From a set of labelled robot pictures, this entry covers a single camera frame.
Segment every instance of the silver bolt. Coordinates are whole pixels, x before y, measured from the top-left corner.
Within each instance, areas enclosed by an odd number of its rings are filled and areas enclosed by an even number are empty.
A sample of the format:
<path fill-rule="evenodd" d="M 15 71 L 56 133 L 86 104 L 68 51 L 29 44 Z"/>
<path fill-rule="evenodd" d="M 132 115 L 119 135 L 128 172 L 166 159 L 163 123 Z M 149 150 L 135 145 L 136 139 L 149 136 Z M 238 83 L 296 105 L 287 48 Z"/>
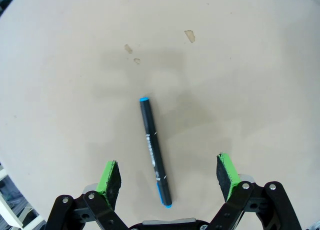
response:
<path fill-rule="evenodd" d="M 250 188 L 250 185 L 248 183 L 244 183 L 244 184 L 242 184 L 242 188 L 248 189 L 248 188 Z"/>
<path fill-rule="evenodd" d="M 200 230 L 205 230 L 207 227 L 208 227 L 208 225 L 202 225 L 202 226 L 200 227 Z"/>
<path fill-rule="evenodd" d="M 276 189 L 276 185 L 270 184 L 269 188 L 270 188 L 271 190 L 275 190 L 275 189 Z"/>
<path fill-rule="evenodd" d="M 65 197 L 65 198 L 62 199 L 62 202 L 63 202 L 64 204 L 66 204 L 68 201 L 69 201 L 69 198 L 67 198 L 67 197 Z"/>

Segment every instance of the white table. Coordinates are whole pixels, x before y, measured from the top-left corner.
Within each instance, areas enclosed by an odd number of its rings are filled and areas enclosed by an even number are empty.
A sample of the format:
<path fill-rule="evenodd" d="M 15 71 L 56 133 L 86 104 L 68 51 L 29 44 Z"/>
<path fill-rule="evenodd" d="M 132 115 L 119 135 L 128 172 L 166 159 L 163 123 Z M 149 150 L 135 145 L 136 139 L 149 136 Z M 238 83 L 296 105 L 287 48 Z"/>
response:
<path fill-rule="evenodd" d="M 211 220 L 227 152 L 259 185 L 281 182 L 306 228 L 320 212 L 318 2 L 14 0 L 0 19 L 0 161 L 47 219 L 57 196 L 78 197 L 116 159 L 116 212 L 131 226 Z M 171 209 L 156 189 L 145 95 Z M 247 214 L 239 229 L 259 226 Z"/>

